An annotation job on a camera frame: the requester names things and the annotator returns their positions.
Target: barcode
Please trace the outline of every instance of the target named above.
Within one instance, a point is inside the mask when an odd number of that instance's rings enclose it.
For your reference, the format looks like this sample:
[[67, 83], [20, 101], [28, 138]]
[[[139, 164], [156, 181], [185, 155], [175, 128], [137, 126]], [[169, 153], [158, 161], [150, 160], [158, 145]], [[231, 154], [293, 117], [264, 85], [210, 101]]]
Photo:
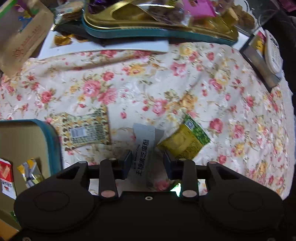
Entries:
[[190, 129], [192, 130], [194, 128], [194, 124], [192, 123], [191, 120], [188, 120], [185, 122], [185, 125]]
[[73, 138], [87, 136], [85, 127], [72, 128], [70, 129], [70, 132]]

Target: wrapped snack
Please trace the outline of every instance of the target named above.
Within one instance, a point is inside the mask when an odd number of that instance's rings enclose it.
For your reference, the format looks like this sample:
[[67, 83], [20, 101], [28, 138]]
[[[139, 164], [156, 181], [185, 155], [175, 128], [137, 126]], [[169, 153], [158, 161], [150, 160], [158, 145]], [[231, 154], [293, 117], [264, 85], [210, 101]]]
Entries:
[[238, 23], [238, 16], [232, 8], [229, 8], [223, 15], [223, 21], [230, 27]]
[[55, 8], [54, 24], [59, 25], [81, 18], [84, 1], [68, 2]]
[[243, 10], [241, 5], [232, 5], [233, 11], [238, 16], [238, 25], [242, 28], [252, 30], [255, 28], [255, 19], [252, 15]]
[[2, 183], [2, 193], [16, 199], [15, 187], [13, 184], [12, 166], [9, 161], [0, 159], [0, 178]]
[[27, 188], [33, 187], [34, 185], [44, 180], [38, 168], [37, 162], [33, 158], [18, 166], [17, 169], [22, 174]]
[[142, 10], [161, 23], [188, 26], [190, 14], [182, 3], [175, 0], [154, 0], [137, 4]]
[[58, 36], [58, 35], [56, 35], [54, 37], [54, 44], [56, 44], [56, 45], [63, 46], [63, 45], [68, 45], [70, 43], [71, 43], [71, 38], [70, 37]]
[[191, 118], [185, 116], [184, 123], [169, 138], [162, 141], [159, 149], [168, 149], [176, 158], [193, 159], [210, 138], [203, 129]]
[[212, 1], [216, 13], [223, 15], [229, 9], [234, 0], [215, 0]]
[[65, 151], [90, 143], [110, 144], [109, 121], [107, 107], [102, 105], [94, 113], [72, 116], [60, 113], [51, 116], [50, 123], [61, 136], [61, 144]]
[[133, 131], [136, 137], [133, 150], [133, 162], [128, 178], [136, 185], [145, 186], [148, 183], [149, 160], [153, 156], [156, 144], [162, 138], [164, 131], [154, 126], [135, 123]]

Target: patterned snack wrapper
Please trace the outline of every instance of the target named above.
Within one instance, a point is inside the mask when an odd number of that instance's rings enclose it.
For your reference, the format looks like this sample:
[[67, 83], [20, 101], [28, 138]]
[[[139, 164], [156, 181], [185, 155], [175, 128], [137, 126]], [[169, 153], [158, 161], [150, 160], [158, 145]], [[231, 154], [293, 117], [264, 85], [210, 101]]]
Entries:
[[19, 165], [17, 169], [22, 174], [27, 188], [33, 187], [44, 180], [34, 158], [25, 161], [23, 164]]
[[105, 105], [88, 115], [76, 117], [68, 113], [60, 113], [52, 118], [54, 121], [51, 125], [61, 137], [65, 151], [89, 143], [110, 144], [109, 121]]
[[192, 160], [210, 142], [203, 129], [191, 118], [185, 115], [184, 123], [169, 138], [162, 141], [159, 149], [168, 149], [176, 158]]

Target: green snack package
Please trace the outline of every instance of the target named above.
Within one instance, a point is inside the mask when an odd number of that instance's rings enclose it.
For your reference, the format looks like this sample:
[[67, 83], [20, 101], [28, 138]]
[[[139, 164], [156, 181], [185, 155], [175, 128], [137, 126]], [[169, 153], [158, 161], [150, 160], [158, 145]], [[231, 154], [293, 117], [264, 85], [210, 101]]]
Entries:
[[167, 149], [176, 158], [192, 160], [210, 142], [210, 138], [203, 129], [186, 114], [183, 124], [170, 137], [162, 141], [157, 147]]

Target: screw hole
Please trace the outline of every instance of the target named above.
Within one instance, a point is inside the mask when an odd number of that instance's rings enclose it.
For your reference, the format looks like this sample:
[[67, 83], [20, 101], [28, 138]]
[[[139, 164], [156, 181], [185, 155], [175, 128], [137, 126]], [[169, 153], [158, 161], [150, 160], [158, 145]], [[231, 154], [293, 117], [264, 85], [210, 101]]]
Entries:
[[153, 197], [150, 197], [150, 196], [145, 197], [145, 200], [147, 200], [147, 201], [151, 201], [152, 199], [153, 199]]

